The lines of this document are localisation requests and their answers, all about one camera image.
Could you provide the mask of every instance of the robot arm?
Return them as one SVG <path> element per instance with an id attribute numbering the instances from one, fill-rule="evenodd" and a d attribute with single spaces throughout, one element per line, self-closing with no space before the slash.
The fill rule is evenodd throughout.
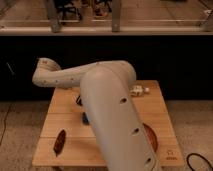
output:
<path id="1" fill-rule="evenodd" d="M 40 58 L 33 82 L 42 87 L 80 86 L 81 99 L 110 171 L 161 171 L 129 93 L 136 81 L 125 61 L 61 70 Z"/>

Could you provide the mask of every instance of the wooden tabletop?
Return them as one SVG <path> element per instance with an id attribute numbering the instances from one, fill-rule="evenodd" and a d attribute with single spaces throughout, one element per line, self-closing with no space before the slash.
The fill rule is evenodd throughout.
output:
<path id="1" fill-rule="evenodd" d="M 157 81 L 138 81 L 149 94 L 133 97 L 142 122 L 158 138 L 161 166 L 181 166 L 183 158 Z M 33 158 L 34 166 L 106 166 L 90 126 L 82 123 L 84 109 L 76 104 L 79 88 L 56 88 Z M 67 133 L 63 151 L 56 157 L 53 147 L 59 132 Z"/>

